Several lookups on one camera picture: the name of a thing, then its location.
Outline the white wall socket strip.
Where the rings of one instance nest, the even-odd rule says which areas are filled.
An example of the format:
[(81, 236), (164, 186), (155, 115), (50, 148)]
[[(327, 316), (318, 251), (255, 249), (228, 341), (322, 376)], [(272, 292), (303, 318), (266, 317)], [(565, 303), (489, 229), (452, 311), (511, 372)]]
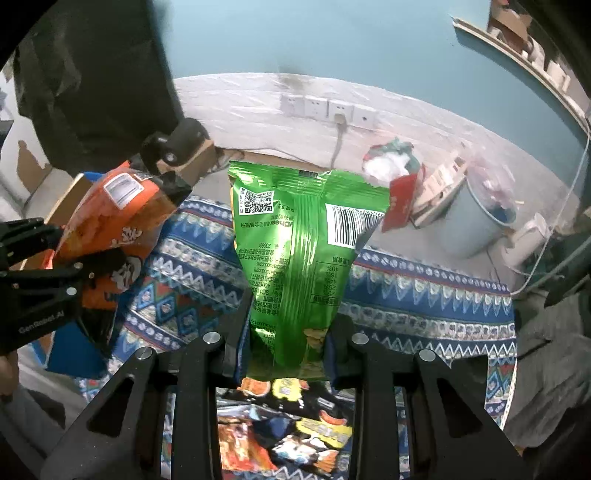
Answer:
[(339, 123), (374, 131), (378, 125), (376, 109), (342, 100), (311, 95), (280, 95), (280, 110), (289, 116)]

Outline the small cardboard box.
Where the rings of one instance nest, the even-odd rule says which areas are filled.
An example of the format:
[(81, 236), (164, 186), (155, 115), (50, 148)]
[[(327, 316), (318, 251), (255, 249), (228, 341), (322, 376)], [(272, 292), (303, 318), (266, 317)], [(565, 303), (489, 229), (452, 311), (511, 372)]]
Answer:
[(159, 173), (174, 171), (189, 186), (194, 187), (217, 163), (214, 143), (205, 140), (193, 156), (180, 166), (169, 166), (163, 160), (156, 163)]

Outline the green snack bag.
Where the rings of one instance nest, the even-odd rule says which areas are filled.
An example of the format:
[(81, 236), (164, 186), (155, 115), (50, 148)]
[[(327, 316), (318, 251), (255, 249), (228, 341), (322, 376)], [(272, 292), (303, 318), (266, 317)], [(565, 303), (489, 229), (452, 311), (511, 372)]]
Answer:
[(346, 171), (245, 161), (231, 162), (228, 178), (235, 252), (252, 291), (247, 374), (321, 379), (325, 337), (389, 191)]

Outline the red white shopping bag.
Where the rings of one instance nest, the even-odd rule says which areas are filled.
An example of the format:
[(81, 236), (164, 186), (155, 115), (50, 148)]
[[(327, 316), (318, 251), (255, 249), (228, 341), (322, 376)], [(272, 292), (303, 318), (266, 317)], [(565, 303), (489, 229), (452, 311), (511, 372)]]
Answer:
[(363, 156), (363, 172), (389, 189), (390, 206), (383, 220), (382, 231), (403, 228), (426, 177), (426, 168), (415, 154), (411, 142), (399, 138), (370, 147)]

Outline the wall shelf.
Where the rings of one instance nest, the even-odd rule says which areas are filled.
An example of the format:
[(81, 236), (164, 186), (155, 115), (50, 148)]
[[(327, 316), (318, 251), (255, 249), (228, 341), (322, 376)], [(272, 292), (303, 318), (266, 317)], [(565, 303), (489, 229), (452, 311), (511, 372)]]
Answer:
[(454, 28), (502, 53), (535, 78), (577, 124), (590, 123), (590, 95), (580, 76), (523, 1), (492, 1), (487, 23), (478, 26), (459, 16)]

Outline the orange chip bag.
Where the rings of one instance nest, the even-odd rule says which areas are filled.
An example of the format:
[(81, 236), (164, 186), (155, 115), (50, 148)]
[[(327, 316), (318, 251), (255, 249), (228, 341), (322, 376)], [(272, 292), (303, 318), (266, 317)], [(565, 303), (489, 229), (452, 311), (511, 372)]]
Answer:
[(65, 266), (111, 249), (125, 255), (104, 273), (93, 271), (82, 292), (82, 321), (96, 326), (114, 319), (118, 297), (139, 277), (164, 222), (190, 192), (176, 172), (152, 174), (141, 161), (125, 161), (93, 183), (42, 263), (47, 269)]

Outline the orange patterned snack bag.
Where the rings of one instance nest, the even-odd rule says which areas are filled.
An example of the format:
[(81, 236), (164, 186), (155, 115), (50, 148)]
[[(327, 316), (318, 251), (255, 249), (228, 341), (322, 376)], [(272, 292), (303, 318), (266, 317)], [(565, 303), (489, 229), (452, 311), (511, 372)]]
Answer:
[(225, 471), (266, 472), (276, 470), (270, 454), (256, 440), (252, 421), (217, 418), (219, 455)]

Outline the blue-edged cardboard box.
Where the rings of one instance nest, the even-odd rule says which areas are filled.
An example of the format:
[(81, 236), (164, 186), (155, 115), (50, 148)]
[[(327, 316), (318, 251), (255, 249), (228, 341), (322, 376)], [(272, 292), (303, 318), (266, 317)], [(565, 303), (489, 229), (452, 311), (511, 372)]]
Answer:
[(71, 377), (99, 379), (107, 371), (106, 355), (88, 339), (78, 326), (86, 311), (82, 308), (84, 288), (98, 279), (98, 262), (118, 260), (118, 251), (95, 253), (82, 260), (70, 260), (54, 266), (55, 253), (64, 240), (76, 208), (102, 178), (99, 173), (76, 176), (59, 199), (48, 202), (46, 215), (29, 216), (25, 245), (34, 250), (16, 272), (17, 292), (33, 310), (15, 331), (15, 338), (28, 340), (42, 367)]

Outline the black hanging cloth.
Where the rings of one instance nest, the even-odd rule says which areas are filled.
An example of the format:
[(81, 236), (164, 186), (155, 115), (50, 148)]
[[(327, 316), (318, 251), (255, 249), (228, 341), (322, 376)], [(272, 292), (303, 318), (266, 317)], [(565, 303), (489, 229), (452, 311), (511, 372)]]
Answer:
[(151, 1), (57, 1), (14, 57), (19, 112), (49, 163), (106, 172), (182, 118)]

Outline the black cartoon snack bag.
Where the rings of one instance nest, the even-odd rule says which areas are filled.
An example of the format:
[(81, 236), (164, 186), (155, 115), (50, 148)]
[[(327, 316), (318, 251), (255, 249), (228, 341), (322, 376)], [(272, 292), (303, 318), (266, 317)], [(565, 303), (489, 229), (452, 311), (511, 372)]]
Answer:
[(290, 434), (270, 448), (273, 464), (290, 463), (311, 473), (329, 476), (335, 472), (342, 448), (315, 435)]
[(335, 393), (328, 383), (276, 379), (271, 384), (271, 396), (284, 411), (298, 417), (298, 432), (318, 436), (337, 449), (345, 447), (352, 438), (355, 398)]

